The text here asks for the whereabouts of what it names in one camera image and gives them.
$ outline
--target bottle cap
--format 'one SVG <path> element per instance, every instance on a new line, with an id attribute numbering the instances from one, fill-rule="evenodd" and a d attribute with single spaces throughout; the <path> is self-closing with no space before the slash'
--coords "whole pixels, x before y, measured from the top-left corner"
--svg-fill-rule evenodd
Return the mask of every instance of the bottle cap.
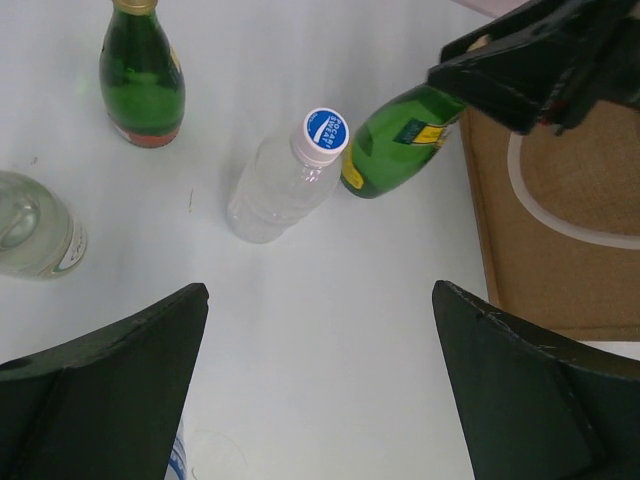
<path id="1" fill-rule="evenodd" d="M 291 148 L 298 158 L 313 167 L 326 167 L 349 143 L 347 122 L 335 110 L 317 108 L 291 134 Z"/>
<path id="2" fill-rule="evenodd" d="M 158 0 L 113 0 L 113 4 L 130 15 L 149 15 L 158 5 Z"/>

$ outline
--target bottle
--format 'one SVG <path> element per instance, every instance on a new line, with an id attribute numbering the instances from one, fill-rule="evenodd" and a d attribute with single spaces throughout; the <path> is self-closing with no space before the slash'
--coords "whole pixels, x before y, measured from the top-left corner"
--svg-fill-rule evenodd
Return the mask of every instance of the bottle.
<path id="1" fill-rule="evenodd" d="M 0 273 L 59 277 L 86 247 L 84 227 L 58 197 L 29 177 L 0 172 Z"/>
<path id="2" fill-rule="evenodd" d="M 227 209 L 232 230 L 253 243 L 278 238 L 331 195 L 334 162 L 349 141 L 347 122 L 319 108 L 293 130 L 265 139 L 240 177 Z"/>
<path id="3" fill-rule="evenodd" d="M 113 0 L 100 54 L 100 85 L 116 130 L 140 147 L 161 147 L 180 130 L 185 86 L 158 22 L 158 0 Z"/>
<path id="4" fill-rule="evenodd" d="M 184 449 L 184 425 L 180 419 L 180 425 L 176 438 L 173 441 L 167 472 L 164 480 L 187 480 L 187 454 Z"/>
<path id="5" fill-rule="evenodd" d="M 356 132 L 344 156 L 342 183 L 362 198 L 398 187 L 444 145 L 465 107 L 428 85 L 391 100 Z"/>

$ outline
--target red bottle base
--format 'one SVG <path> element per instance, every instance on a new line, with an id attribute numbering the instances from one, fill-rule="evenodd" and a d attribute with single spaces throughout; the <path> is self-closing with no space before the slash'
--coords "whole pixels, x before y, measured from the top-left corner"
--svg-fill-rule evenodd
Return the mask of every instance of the red bottle base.
<path id="1" fill-rule="evenodd" d="M 170 143 L 171 140 L 176 138 L 178 132 L 180 131 L 180 127 L 176 128 L 174 131 L 167 133 L 166 135 L 139 135 L 137 133 L 130 132 L 125 130 L 124 128 L 118 126 L 113 122 L 113 126 L 116 128 L 118 133 L 128 142 L 133 143 L 138 147 L 144 148 L 158 148 L 163 147 L 166 144 Z"/>

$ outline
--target white tabletop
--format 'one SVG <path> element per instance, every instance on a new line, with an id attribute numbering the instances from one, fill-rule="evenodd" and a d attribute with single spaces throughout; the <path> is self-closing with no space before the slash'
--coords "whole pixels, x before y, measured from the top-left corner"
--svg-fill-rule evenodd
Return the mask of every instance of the white tabletop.
<path id="1" fill-rule="evenodd" d="M 0 278 L 0 362 L 130 315 L 190 282 L 211 294 L 185 409 L 203 479 L 472 478 L 431 307 L 437 279 L 486 296 L 460 139 L 402 188 L 342 186 L 267 246 L 228 230 L 258 142 L 329 106 L 357 127 L 485 19 L 446 0 L 161 0 L 180 55 L 178 138 L 110 128 L 97 60 L 107 0 L 3 6 L 0 167 L 56 191 L 87 257 L 50 283 Z"/>

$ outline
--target white cable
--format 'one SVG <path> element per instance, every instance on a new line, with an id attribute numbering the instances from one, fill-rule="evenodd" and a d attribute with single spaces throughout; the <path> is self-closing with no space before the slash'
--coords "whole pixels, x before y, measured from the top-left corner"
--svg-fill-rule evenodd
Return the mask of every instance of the white cable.
<path id="1" fill-rule="evenodd" d="M 538 202 L 531 196 L 527 186 L 522 178 L 522 169 L 520 166 L 520 150 L 522 147 L 522 137 L 511 134 L 509 139 L 509 149 L 507 150 L 507 167 L 509 169 L 509 179 L 513 192 L 522 203 L 522 206 L 533 215 L 540 223 L 546 225 L 558 233 L 566 235 L 594 245 L 602 245 L 605 247 L 624 248 L 627 250 L 640 250 L 640 236 L 637 235 L 619 235 L 615 233 L 599 232 L 588 228 L 573 225 L 562 220 L 555 215 L 547 212 L 540 206 Z"/>

